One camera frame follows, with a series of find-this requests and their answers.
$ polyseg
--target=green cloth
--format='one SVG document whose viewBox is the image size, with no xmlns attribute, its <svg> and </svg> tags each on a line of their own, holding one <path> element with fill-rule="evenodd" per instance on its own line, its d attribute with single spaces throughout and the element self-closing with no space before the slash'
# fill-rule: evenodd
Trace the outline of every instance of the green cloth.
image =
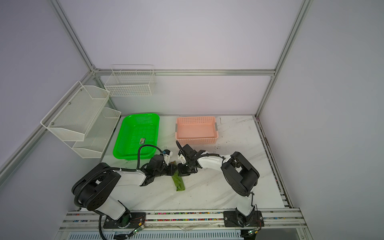
<svg viewBox="0 0 384 240">
<path fill-rule="evenodd" d="M 175 174 L 172 176 L 172 179 L 176 186 L 176 192 L 185 190 L 183 179 L 179 176 L 178 170 L 176 170 Z"/>
</svg>

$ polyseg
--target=white wire shelf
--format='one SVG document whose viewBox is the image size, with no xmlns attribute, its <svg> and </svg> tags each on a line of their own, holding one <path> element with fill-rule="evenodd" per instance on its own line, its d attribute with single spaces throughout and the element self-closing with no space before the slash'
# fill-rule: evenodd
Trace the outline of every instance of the white wire shelf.
<svg viewBox="0 0 384 240">
<path fill-rule="evenodd" d="M 120 115 L 117 110 L 103 108 L 84 141 L 75 142 L 73 146 L 66 144 L 82 158 L 101 158 Z"/>
<path fill-rule="evenodd" d="M 144 65 L 149 69 L 137 69 L 143 65 L 111 65 L 112 74 L 105 83 L 105 89 L 112 97 L 151 96 L 156 78 L 152 65 Z"/>
<path fill-rule="evenodd" d="M 109 99 L 109 91 L 96 86 L 83 86 L 69 99 L 60 112 L 49 122 L 48 114 L 41 121 L 50 132 L 62 141 L 84 141 L 103 107 Z"/>
</svg>

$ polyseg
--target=gray wall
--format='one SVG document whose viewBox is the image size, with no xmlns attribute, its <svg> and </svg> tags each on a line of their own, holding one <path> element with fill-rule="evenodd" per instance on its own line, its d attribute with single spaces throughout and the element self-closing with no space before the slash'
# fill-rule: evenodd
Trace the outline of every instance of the gray wall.
<svg viewBox="0 0 384 240">
<path fill-rule="evenodd" d="M 0 166 L 87 68 L 46 0 L 0 3 Z M 54 238 L 96 159 L 46 133 L 0 189 L 1 239 Z"/>
<path fill-rule="evenodd" d="M 302 0 L 61 2 L 98 68 L 272 69 Z"/>
<path fill-rule="evenodd" d="M 382 239 L 384 1 L 315 0 L 261 114 L 314 239 Z"/>
<path fill-rule="evenodd" d="M 73 184 L 97 163 L 46 132 L 0 190 L 1 239 L 54 239 L 67 211 L 76 209 Z"/>
<path fill-rule="evenodd" d="M 0 166 L 87 68 L 47 0 L 0 2 Z"/>
<path fill-rule="evenodd" d="M 102 76 L 103 82 L 109 76 Z M 269 76 L 157 76 L 152 96 L 111 97 L 122 115 L 254 114 Z"/>
</svg>

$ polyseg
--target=black cable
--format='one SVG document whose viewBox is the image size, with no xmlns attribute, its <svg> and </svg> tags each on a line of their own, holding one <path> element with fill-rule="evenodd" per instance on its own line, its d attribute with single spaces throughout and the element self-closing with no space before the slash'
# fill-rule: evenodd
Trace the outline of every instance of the black cable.
<svg viewBox="0 0 384 240">
<path fill-rule="evenodd" d="M 139 150 L 137 151 L 137 167 L 136 167 L 137 170 L 140 168 L 140 151 L 141 151 L 141 149 L 142 149 L 143 147 L 154 147 L 154 148 L 156 148 L 157 150 L 159 150 L 160 153 L 163 152 L 160 148 L 156 147 L 155 145 L 151 145 L 151 144 L 144 144 L 144 145 L 141 145 L 141 146 L 139 147 Z"/>
<path fill-rule="evenodd" d="M 220 155 L 217 154 L 217 153 L 206 153 L 206 154 L 202 154 L 202 155 L 198 156 L 195 160 L 198 160 L 198 159 L 201 158 L 201 157 L 209 157 L 209 156 L 220 157 L 220 158 L 223 159 L 223 161 L 224 161 L 224 159 L 225 159 L 225 157 L 222 157 L 222 156 L 220 156 Z"/>
<path fill-rule="evenodd" d="M 253 195 L 254 195 L 254 193 L 253 193 L 253 192 L 251 192 L 251 194 L 252 194 L 251 207 L 254 207 L 254 205 L 253 205 Z"/>
<path fill-rule="evenodd" d="M 100 215 L 100 217 L 99 217 L 99 234 L 100 234 L 102 240 L 108 240 L 104 237 L 103 232 L 101 231 L 101 217 L 102 216 Z"/>
<path fill-rule="evenodd" d="M 84 190 L 84 188 L 90 184 L 90 182 L 92 182 L 93 180 L 95 180 L 96 178 L 98 178 L 101 174 L 107 172 L 107 171 L 110 171 L 110 170 L 121 170 L 123 172 L 136 172 L 137 170 L 136 169 L 128 169 L 128 168 L 120 168 L 120 167 L 107 167 L 107 168 L 104 168 L 104 169 L 101 169 L 100 171 L 96 172 L 95 174 L 92 175 L 92 177 L 90 177 L 83 185 L 82 187 L 80 187 L 80 189 L 77 191 L 76 195 L 74 196 L 74 204 L 78 207 L 85 207 L 83 204 L 79 203 L 79 196 L 80 194 L 82 193 L 82 191 Z"/>
<path fill-rule="evenodd" d="M 141 166 L 140 170 L 143 170 L 145 168 L 145 166 L 147 166 L 148 163 L 144 164 L 143 166 Z"/>
<path fill-rule="evenodd" d="M 185 159 L 187 160 L 187 156 L 188 156 L 188 154 L 183 150 L 183 148 L 182 148 L 182 146 L 180 145 L 179 141 L 176 141 L 176 145 L 177 145 L 177 147 L 180 149 L 181 154 L 183 154 L 183 156 L 184 156 Z"/>
</svg>

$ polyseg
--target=black mount bracket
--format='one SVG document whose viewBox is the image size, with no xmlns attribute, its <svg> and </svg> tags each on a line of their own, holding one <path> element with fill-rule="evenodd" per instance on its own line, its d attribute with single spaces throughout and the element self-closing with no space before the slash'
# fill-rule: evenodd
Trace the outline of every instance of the black mount bracket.
<svg viewBox="0 0 384 240">
<path fill-rule="evenodd" d="M 131 212 L 131 214 L 129 215 L 129 224 L 126 228 L 133 228 L 133 229 L 138 228 L 140 222 L 145 223 L 145 217 L 146 217 L 145 212 Z M 107 215 L 107 218 L 105 218 L 103 228 L 104 229 L 116 229 L 116 228 L 119 228 L 119 225 L 121 225 L 121 223 L 110 218 Z"/>
<path fill-rule="evenodd" d="M 244 222 L 244 216 L 238 211 L 225 211 L 224 225 L 226 227 L 263 227 L 264 219 L 261 211 L 253 211 L 247 216 L 248 222 Z"/>
</svg>

